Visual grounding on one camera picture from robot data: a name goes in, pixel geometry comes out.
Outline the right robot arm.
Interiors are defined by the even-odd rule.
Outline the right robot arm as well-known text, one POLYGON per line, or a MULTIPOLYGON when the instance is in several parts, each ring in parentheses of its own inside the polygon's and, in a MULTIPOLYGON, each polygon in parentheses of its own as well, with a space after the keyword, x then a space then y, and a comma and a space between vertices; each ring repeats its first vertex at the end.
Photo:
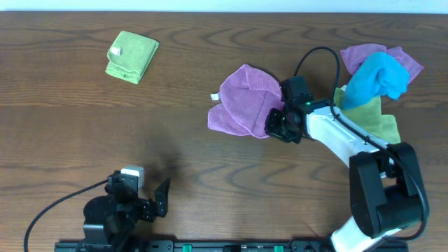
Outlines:
POLYGON ((408 143, 368 135, 327 99, 289 99, 269 111, 265 131, 286 143, 317 140, 349 168, 351 217, 326 241, 313 241, 315 251, 404 251, 423 233, 429 205, 408 143))

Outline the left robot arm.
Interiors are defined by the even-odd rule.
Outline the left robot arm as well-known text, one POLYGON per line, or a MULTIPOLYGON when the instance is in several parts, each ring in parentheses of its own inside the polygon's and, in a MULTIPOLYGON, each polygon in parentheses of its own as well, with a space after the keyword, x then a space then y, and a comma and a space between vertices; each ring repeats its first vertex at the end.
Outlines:
POLYGON ((108 177, 106 195, 91 199, 84 207, 86 251, 147 251, 148 242, 134 234, 139 221, 154 222, 168 212, 171 180, 154 192, 154 199, 138 196, 139 179, 130 175, 108 177))

